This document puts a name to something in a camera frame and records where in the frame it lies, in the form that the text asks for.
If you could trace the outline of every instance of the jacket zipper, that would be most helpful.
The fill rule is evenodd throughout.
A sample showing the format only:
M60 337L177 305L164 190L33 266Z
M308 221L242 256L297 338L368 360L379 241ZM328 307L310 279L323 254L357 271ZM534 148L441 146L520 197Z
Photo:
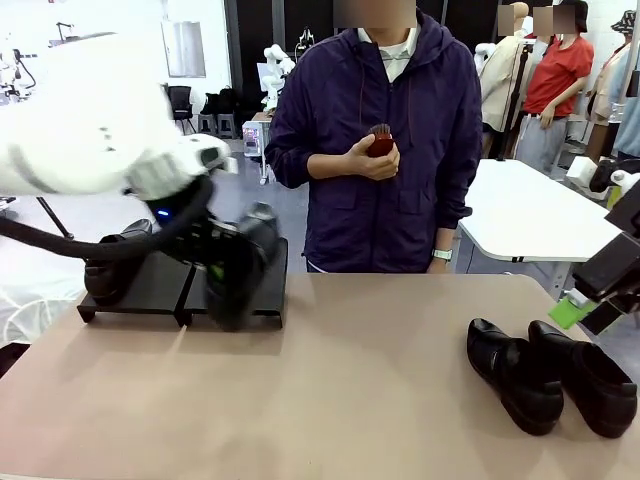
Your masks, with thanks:
M385 76L387 74L386 69L384 68L384 62L382 62L382 68L384 70ZM389 87L387 88L387 111L385 114L384 122L386 124L389 123L389 112L391 110L391 97L393 96L393 83L389 82ZM376 200L373 208L373 227L371 231L371 254L369 256L369 270L373 270L373 253L376 248L377 243L377 234L378 231L378 210L380 209L380 196L381 196L382 185L380 182L376 182Z

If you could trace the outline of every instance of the hand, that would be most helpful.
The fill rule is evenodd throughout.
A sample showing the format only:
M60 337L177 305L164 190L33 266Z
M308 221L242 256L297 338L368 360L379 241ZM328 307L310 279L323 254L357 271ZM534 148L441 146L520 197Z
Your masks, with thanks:
M427 273L449 273L449 263L442 258L434 258L433 260L431 260L431 265L429 265Z
M556 107L551 104L547 105L547 108L540 114L540 127L542 127L543 130L549 128L553 123L553 117L555 117L555 115Z
M376 181L395 177L400 164L398 147L394 145L393 150L384 157L371 158L367 155L367 149L373 144L375 138L375 135L364 137L346 153L345 159L349 165L349 171Z

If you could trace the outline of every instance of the red t-shirt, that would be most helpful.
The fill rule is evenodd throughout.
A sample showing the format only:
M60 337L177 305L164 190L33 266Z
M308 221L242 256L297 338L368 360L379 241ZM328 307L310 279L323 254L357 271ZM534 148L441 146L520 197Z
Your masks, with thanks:
M593 45L582 37L576 38L573 45L560 50L560 42L555 41L547 54L538 64L527 91L524 111L538 114L573 83L591 73L593 64ZM556 107L556 117L566 117L573 112L576 97Z

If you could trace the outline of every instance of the brush bristles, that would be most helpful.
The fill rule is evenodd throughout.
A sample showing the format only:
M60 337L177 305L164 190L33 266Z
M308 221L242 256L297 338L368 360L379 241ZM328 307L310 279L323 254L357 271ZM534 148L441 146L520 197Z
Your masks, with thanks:
M374 134L374 135L387 134L388 135L390 133L391 133L391 127L386 123L380 123L378 125L374 125L369 129L369 135L371 134Z

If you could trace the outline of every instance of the shoe brush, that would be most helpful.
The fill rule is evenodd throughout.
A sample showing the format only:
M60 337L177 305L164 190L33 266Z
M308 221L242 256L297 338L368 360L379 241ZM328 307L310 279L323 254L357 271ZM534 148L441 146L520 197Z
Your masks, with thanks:
M384 157L393 150L393 137L391 136L391 127L386 123L381 123L371 127L369 135L375 135L376 139L367 150L367 155L371 158Z

